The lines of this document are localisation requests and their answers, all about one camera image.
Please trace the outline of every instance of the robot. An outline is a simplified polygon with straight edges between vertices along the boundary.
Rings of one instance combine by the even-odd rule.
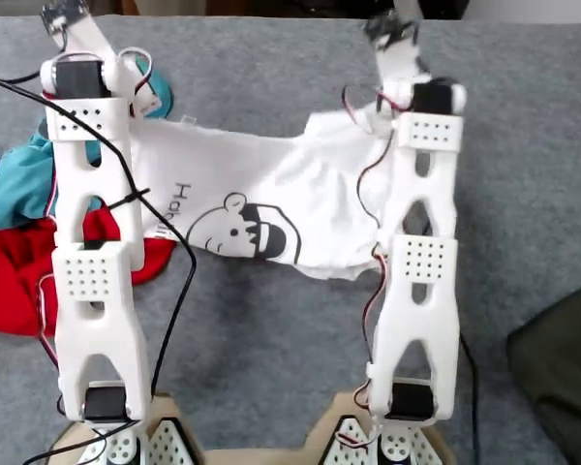
[[[79,463],[200,463],[176,418],[159,424],[150,442],[147,437],[155,426],[150,424],[154,392],[130,275],[143,264],[142,225],[133,179],[126,172],[131,168],[129,118],[154,102],[150,94],[136,98],[133,63],[114,54],[83,3],[65,0],[47,7],[43,17],[50,35],[59,39],[66,32],[72,47],[44,63],[44,94],[88,127],[46,110],[60,190],[52,255],[59,302],[58,383],[68,419],[102,436],[121,429],[101,452],[99,444],[90,444]],[[387,256],[386,292],[364,389],[372,428],[366,434],[356,418],[341,418],[321,463],[438,464],[420,428],[448,419],[454,404],[459,324],[453,189],[466,93],[451,79],[431,77],[419,58],[415,23],[389,13],[370,21],[366,32],[382,77],[377,117],[393,130],[387,153],[390,195],[377,244]],[[84,144],[97,139],[90,128],[111,141],[122,159],[102,144],[103,162],[90,166]],[[425,175],[415,168],[421,153],[430,158]],[[113,206],[120,240],[83,241],[81,223],[91,196]],[[404,219],[415,202],[424,202],[432,235],[405,231]],[[416,286],[425,290],[420,301],[413,298]],[[415,340],[428,356],[430,381],[395,378],[403,352]],[[121,381],[90,379],[95,355],[107,357]],[[172,441],[176,448],[157,460],[157,448],[167,449]]]

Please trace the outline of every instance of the cartoon print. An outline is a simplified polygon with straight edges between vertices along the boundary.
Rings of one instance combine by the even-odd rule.
[[[243,194],[231,193],[224,206],[202,214],[190,227],[187,240],[214,254],[294,264],[301,237],[277,206],[248,203]]]

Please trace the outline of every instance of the hole pattern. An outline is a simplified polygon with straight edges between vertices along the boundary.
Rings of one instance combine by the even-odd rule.
[[[345,418],[338,431],[350,438],[355,438],[358,442],[368,440],[355,418]],[[334,439],[322,465],[367,465],[368,458],[366,449],[350,449]]]
[[[105,259],[71,259],[64,261],[64,265],[68,268],[66,273],[69,276],[67,281],[69,295],[77,295],[80,300],[97,295],[109,295],[111,287],[107,279]],[[105,279],[100,279],[97,275],[102,275]]]
[[[98,131],[102,130],[104,128],[103,124],[101,124],[99,118],[95,118],[92,113],[94,113],[95,116],[99,116],[102,112],[99,108],[76,108],[71,110],[72,116],[78,117],[89,126],[96,127]],[[61,132],[67,130],[77,132],[80,129],[79,125],[74,124],[73,121],[64,116],[59,116],[59,121]]]
[[[400,259],[405,276],[415,283],[435,283],[443,278],[445,260],[449,249],[442,244],[443,240],[432,236],[412,236],[399,242],[403,256]]]
[[[149,447],[155,451],[149,455],[149,465],[194,465],[194,460],[171,421],[160,423]]]
[[[420,150],[457,150],[461,139],[458,118],[423,113],[414,113],[409,117],[413,121],[409,126],[410,146]],[[446,120],[452,123],[443,124]]]

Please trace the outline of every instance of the white 3d-printed bracket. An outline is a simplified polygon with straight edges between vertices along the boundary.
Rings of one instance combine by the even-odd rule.
[[[462,92],[452,89],[451,95],[452,100],[460,100],[464,88]],[[389,280],[375,329],[374,362],[367,365],[371,380],[368,399],[377,422],[392,422],[385,416],[391,406],[396,367],[409,345],[420,341],[431,368],[435,412],[417,424],[428,425],[449,419],[454,408],[459,322],[454,292],[458,243],[454,239],[453,192],[463,118],[406,111],[393,126],[391,189],[379,233],[379,243],[389,251]],[[425,175],[416,171],[420,152],[430,156]],[[433,236],[404,232],[404,219],[415,202],[424,204]],[[425,286],[425,297],[418,301],[413,298],[416,285]]]

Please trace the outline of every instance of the teal cloth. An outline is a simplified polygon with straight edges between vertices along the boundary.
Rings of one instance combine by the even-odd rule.
[[[164,118],[172,106],[168,83],[160,73],[153,71],[149,80],[162,105],[146,115]],[[86,143],[86,157],[90,163],[101,157],[99,143]],[[25,145],[7,151],[0,159],[0,230],[17,228],[45,215],[53,177],[53,145],[37,130]],[[90,209],[99,208],[99,199],[92,199]],[[49,213],[54,214],[55,201]]]

